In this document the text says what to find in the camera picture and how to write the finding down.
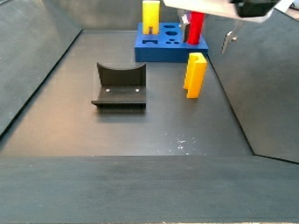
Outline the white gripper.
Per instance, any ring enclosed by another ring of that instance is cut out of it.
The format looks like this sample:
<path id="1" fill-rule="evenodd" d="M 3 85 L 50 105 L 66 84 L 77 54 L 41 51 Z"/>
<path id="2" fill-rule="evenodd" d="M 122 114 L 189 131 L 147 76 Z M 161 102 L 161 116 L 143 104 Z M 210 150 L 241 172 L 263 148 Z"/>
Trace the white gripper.
<path id="1" fill-rule="evenodd" d="M 234 29 L 226 34 L 221 50 L 222 53 L 226 53 L 230 43 L 238 41 L 239 31 L 243 28 L 245 21 L 263 23 L 270 19 L 274 10 L 286 12 L 294 1 L 296 0 L 280 0 L 276 7 L 263 17 L 241 17 L 237 13 L 234 4 L 230 3 L 230 0 L 163 0 L 169 7 L 179 9 L 178 18 L 181 20 L 183 43 L 187 42 L 190 35 L 191 13 L 189 11 L 198 11 L 214 16 L 238 19 L 235 21 Z"/>

